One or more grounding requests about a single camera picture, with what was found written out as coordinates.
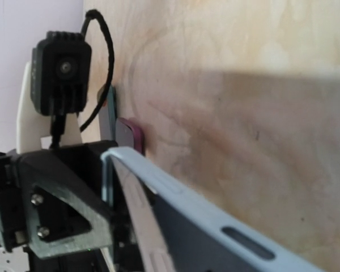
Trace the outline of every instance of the wooden board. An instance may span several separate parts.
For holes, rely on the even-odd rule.
[[[114,40],[120,115],[146,155],[340,272],[340,0],[86,0]],[[91,111],[107,71],[90,25]],[[84,134],[97,139],[98,124]]]

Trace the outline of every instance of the bolt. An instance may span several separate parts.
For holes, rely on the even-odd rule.
[[[38,236],[40,237],[40,238],[46,238],[46,237],[48,237],[49,236],[49,234],[50,234],[50,230],[47,228],[47,227],[40,227],[39,229],[38,229]]]
[[[43,204],[44,197],[40,194],[34,194],[32,195],[31,201],[35,206],[39,206],[40,204]]]
[[[64,63],[62,63],[62,65],[61,65],[61,72],[62,72],[63,74],[69,73],[70,70],[72,70],[72,64],[70,64],[70,63],[67,62],[67,61],[64,62]]]

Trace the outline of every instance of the black cable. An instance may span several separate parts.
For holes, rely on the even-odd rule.
[[[50,124],[50,134],[52,136],[52,144],[50,149],[59,148],[61,137],[66,127],[66,115],[53,115]]]
[[[100,96],[100,99],[98,100],[97,106],[89,116],[86,122],[83,123],[82,126],[80,126],[80,132],[84,131],[91,122],[96,118],[97,114],[100,112],[103,104],[106,101],[109,88],[111,86],[112,78],[113,78],[113,68],[114,68],[114,50],[113,50],[113,41],[111,38],[111,34],[109,33],[109,29],[107,26],[106,21],[104,20],[102,14],[97,10],[89,10],[86,13],[86,18],[82,25],[81,33],[85,37],[87,34],[88,26],[90,24],[91,20],[97,20],[97,22],[100,25],[102,34],[104,36],[104,39],[107,44],[107,50],[108,50],[108,72],[107,72],[107,79],[104,85],[104,91]]]

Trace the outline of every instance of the white wall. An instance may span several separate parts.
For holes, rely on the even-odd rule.
[[[0,151],[15,148],[24,65],[48,30],[80,31],[83,0],[0,0]]]

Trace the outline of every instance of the purple phone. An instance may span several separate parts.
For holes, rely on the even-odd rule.
[[[116,120],[116,142],[118,146],[129,146],[144,153],[144,135],[142,129],[130,120],[119,117]]]

